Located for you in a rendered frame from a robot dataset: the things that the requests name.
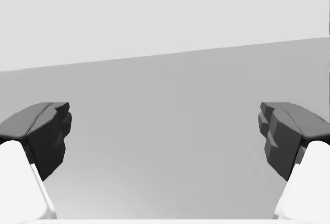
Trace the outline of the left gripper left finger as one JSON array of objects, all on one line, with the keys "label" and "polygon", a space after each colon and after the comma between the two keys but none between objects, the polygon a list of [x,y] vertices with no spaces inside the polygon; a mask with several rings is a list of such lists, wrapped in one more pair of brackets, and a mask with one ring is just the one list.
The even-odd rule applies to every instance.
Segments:
[{"label": "left gripper left finger", "polygon": [[57,219],[43,182],[63,162],[69,108],[37,103],[0,122],[0,220]]}]

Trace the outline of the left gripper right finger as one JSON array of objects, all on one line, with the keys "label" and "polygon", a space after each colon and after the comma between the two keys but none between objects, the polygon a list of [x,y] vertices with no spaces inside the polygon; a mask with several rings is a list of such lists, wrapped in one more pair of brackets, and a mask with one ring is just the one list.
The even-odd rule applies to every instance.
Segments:
[{"label": "left gripper right finger", "polygon": [[288,102],[260,107],[267,162],[287,182],[275,218],[330,220],[330,122]]}]

